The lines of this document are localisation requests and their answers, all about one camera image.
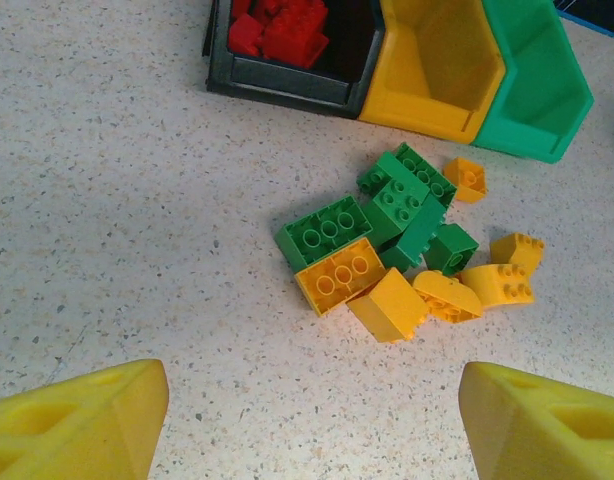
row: plastic bin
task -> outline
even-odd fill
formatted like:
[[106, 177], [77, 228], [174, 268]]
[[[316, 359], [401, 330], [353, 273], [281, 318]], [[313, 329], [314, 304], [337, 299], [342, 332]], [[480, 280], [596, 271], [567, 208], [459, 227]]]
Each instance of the plastic bin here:
[[471, 143], [505, 65], [481, 0], [382, 0], [386, 33], [360, 119]]
[[317, 113], [357, 118], [385, 33], [379, 0], [325, 0], [329, 44], [310, 70], [229, 51], [229, 0], [214, 0], [203, 55], [207, 90]]
[[482, 0], [507, 74], [474, 145], [562, 158], [594, 99], [551, 0]]

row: white speckled surface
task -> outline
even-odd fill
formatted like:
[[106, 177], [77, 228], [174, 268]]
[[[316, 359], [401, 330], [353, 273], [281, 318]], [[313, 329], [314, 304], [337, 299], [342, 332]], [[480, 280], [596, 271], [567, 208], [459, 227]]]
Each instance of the white speckled surface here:
[[[0, 0], [0, 396], [141, 357], [169, 413], [153, 479], [475, 479], [462, 367], [614, 395], [614, 41], [567, 24], [596, 105], [542, 165], [203, 91], [207, 1]], [[483, 163], [449, 218], [547, 244], [538, 303], [377, 345], [308, 310], [272, 232], [410, 142]]]

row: green lego brick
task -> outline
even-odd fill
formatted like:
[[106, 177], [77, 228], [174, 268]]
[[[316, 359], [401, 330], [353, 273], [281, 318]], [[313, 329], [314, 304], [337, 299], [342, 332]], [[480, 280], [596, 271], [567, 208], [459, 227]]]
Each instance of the green lego brick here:
[[429, 192], [429, 187], [407, 170], [391, 152], [383, 153], [376, 164], [367, 173], [360, 176], [356, 183], [363, 193], [373, 197], [391, 180], [397, 180], [407, 187], [419, 189], [420, 193], [416, 195], [416, 198], [419, 196], [424, 198]]
[[369, 202], [363, 213], [373, 230], [367, 238], [374, 247], [401, 234], [418, 214], [429, 189], [413, 178], [390, 180]]
[[396, 267], [404, 272], [409, 267], [420, 265], [420, 255], [429, 248], [428, 242], [443, 223], [446, 212], [436, 197], [428, 195], [416, 218], [404, 233], [380, 249], [378, 256], [385, 268]]
[[288, 223], [274, 240], [294, 273], [304, 270], [372, 231], [351, 195]]
[[438, 199], [441, 205], [449, 208], [457, 190], [453, 183], [404, 142], [400, 144], [395, 155], [407, 170], [414, 173], [425, 185], [429, 186], [432, 195]]
[[449, 276], [462, 271], [477, 249], [478, 242], [460, 225], [451, 223], [438, 227], [423, 257], [427, 268], [440, 270], [443, 275]]

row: green storage bin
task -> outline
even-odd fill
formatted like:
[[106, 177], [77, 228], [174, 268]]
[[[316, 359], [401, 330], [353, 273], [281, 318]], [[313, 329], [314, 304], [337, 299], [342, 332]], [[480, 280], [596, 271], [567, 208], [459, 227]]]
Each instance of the green storage bin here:
[[562, 158], [594, 98], [551, 0], [483, 0], [507, 73], [474, 145]]

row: blue edge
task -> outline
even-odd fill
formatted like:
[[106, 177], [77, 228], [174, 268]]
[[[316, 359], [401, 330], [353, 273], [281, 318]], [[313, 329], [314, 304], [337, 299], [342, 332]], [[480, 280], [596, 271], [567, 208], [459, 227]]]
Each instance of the blue edge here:
[[614, 38], [614, 33], [610, 32], [609, 30], [599, 27], [597, 25], [594, 25], [593, 23], [590, 23], [586, 20], [582, 20], [578, 17], [574, 17], [572, 14], [567, 13], [567, 12], [563, 12], [562, 10], [558, 10], [558, 15], [560, 15], [563, 18], [566, 18], [567, 20], [571, 20], [574, 23], [577, 23], [578, 25], [582, 25], [583, 27], [587, 27], [590, 28], [598, 33], [602, 33], [603, 35], [607, 35], [608, 37]]

